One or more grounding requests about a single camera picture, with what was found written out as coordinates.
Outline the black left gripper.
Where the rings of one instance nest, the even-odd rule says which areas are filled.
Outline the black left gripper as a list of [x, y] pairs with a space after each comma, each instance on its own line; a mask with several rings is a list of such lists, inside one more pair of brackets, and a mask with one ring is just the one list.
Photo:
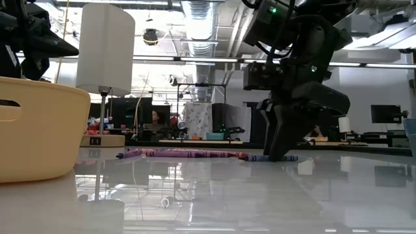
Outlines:
[[56, 57], [76, 56], [79, 50], [57, 36], [48, 27], [46, 21], [34, 21], [27, 32], [27, 48], [34, 58], [26, 58], [21, 63], [25, 78], [38, 81], [49, 69], [49, 59]]

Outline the person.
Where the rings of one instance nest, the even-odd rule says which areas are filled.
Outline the person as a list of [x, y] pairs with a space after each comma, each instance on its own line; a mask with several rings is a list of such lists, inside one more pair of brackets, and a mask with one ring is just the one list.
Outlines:
[[157, 131], [164, 129], [166, 127], [167, 127], [166, 115], [156, 110], [152, 111], [151, 123], [144, 124], [144, 130], [148, 135], [150, 135], [151, 141], [159, 141], [162, 135], [158, 134]]

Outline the white table lamp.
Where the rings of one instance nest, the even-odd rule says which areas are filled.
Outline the white table lamp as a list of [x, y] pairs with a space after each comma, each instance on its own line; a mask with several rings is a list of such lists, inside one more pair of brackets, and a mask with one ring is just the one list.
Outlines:
[[340, 117], [340, 118], [338, 118], [338, 122], [339, 122], [339, 132], [340, 133], [349, 133], [349, 132], [351, 132], [349, 117], [346, 117], [346, 116]]

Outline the LED light bar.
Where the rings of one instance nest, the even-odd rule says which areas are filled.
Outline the LED light bar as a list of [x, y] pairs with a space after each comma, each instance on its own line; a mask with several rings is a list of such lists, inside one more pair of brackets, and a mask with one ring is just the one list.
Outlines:
[[[249, 64], [249, 63], [265, 63], [266, 59], [252, 58], [218, 58], [218, 57], [170, 57], [170, 56], [133, 56], [133, 62], [196, 62], [196, 63], [221, 63], [221, 64]], [[364, 63], [364, 62], [330, 62], [329, 67], [345, 67], [345, 68], [380, 68], [380, 69], [400, 69], [400, 70], [416, 70], [416, 64], [395, 64], [395, 63]]]

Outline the wooden lamp base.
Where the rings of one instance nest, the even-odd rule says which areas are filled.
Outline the wooden lamp base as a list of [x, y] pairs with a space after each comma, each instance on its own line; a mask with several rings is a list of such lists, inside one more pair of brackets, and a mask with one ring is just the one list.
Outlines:
[[120, 148], [125, 146], [123, 135], [83, 135], [80, 147]]

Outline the blue crayon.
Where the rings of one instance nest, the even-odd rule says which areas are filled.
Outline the blue crayon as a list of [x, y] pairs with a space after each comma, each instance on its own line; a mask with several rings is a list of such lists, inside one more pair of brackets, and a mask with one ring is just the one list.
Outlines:
[[298, 161], [298, 156], [296, 155], [284, 155], [279, 159], [272, 159], [268, 155], [247, 155], [240, 157], [240, 160], [244, 161], [271, 161], [271, 162], [296, 162]]

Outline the black background rig frame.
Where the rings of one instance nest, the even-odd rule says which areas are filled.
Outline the black background rig frame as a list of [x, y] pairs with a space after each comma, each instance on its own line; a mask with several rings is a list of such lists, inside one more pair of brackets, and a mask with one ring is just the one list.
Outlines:
[[213, 104], [207, 100], [207, 96], [212, 97], [212, 93], [208, 94], [208, 93], [199, 93], [199, 91], [204, 91], [204, 90], [210, 90], [213, 91], [213, 89], [215, 87], [222, 87], [224, 89], [224, 92], [226, 92], [226, 86], [224, 84], [211, 84], [211, 83], [178, 83], [177, 84], [177, 102], [179, 102], [179, 95], [182, 94], [184, 91], [186, 91], [189, 87], [196, 89], [195, 94], [197, 95], [197, 97], [199, 98], [200, 96], [203, 97], [203, 101], [199, 102], [198, 100], [196, 101], [190, 101], [193, 103], [210, 103], [212, 105], [212, 111], [213, 111]]

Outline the yellow plastic basket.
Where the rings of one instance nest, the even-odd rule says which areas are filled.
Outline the yellow plastic basket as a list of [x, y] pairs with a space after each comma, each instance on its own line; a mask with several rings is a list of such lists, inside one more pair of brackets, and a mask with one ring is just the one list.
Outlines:
[[66, 85], [0, 77], [0, 183], [38, 181], [72, 170], [90, 96]]

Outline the metal lamp pole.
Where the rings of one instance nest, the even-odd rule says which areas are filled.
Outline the metal lamp pole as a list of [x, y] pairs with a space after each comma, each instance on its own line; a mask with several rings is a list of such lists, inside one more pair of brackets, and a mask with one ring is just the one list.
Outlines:
[[101, 109], [100, 109], [100, 121], [99, 121], [99, 134], [103, 134], [104, 130], [104, 121], [105, 121], [105, 102], [108, 93], [110, 92], [111, 88], [107, 86], [99, 86], [99, 93], [101, 95]]

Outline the purple crayon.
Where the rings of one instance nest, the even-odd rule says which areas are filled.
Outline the purple crayon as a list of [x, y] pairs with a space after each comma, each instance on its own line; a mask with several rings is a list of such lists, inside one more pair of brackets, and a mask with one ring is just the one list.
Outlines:
[[118, 153], [116, 155], [116, 158], [117, 159], [128, 159], [128, 158], [131, 158], [131, 157], [138, 157], [138, 156], [141, 156], [141, 154], [125, 151], [125, 152]]
[[179, 157], [179, 158], [206, 158], [209, 154], [202, 151], [147, 151], [147, 157]]

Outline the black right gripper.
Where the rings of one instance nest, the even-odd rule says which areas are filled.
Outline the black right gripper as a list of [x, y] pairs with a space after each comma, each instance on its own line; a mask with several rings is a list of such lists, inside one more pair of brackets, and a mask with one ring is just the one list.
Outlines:
[[263, 155], [283, 161], [288, 151], [315, 128], [308, 116], [321, 110], [340, 116], [348, 113], [347, 95], [317, 81], [300, 84], [277, 83], [271, 86], [271, 99], [264, 99], [259, 110], [266, 122]]

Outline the black computer monitor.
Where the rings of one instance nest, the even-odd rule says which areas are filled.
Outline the black computer monitor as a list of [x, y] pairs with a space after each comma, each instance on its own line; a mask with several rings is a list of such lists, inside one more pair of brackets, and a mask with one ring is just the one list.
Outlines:
[[409, 112], [401, 110], [400, 105], [371, 105], [371, 120], [374, 124], [401, 124]]

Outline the white lamp shade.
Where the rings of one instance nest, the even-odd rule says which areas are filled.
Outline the white lamp shade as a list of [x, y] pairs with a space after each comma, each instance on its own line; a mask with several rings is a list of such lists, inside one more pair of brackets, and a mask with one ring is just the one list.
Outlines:
[[79, 38], [76, 87], [114, 96], [131, 93], [135, 20], [110, 4], [83, 7]]

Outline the black table frame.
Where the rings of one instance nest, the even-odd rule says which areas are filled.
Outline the black table frame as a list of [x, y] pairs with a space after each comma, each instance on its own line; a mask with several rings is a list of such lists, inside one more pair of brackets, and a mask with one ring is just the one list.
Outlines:
[[[262, 145], [251, 143], [238, 143], [227, 141], [212, 141], [208, 140], [162, 140], [161, 142], [152, 141], [134, 141], [130, 140], [125, 143], [126, 147], [175, 147], [175, 148], [214, 148], [214, 149], [238, 149], [238, 150], [262, 150]], [[292, 150], [332, 150], [332, 151], [352, 151], [359, 153], [373, 153], [381, 155], [393, 155], [412, 157], [412, 152], [409, 148], [375, 148], [369, 146], [355, 146], [355, 145], [311, 145], [310, 143], [297, 144]]]

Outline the silver ceiling duct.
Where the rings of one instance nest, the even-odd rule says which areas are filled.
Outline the silver ceiling duct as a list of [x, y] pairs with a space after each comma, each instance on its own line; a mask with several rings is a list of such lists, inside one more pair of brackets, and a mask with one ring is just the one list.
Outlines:
[[[213, 57], [216, 3], [208, 1], [182, 1], [189, 56]], [[192, 74], [194, 83], [210, 83], [211, 69], [208, 65], [196, 65]], [[196, 101], [209, 102], [211, 87], [196, 87]]]

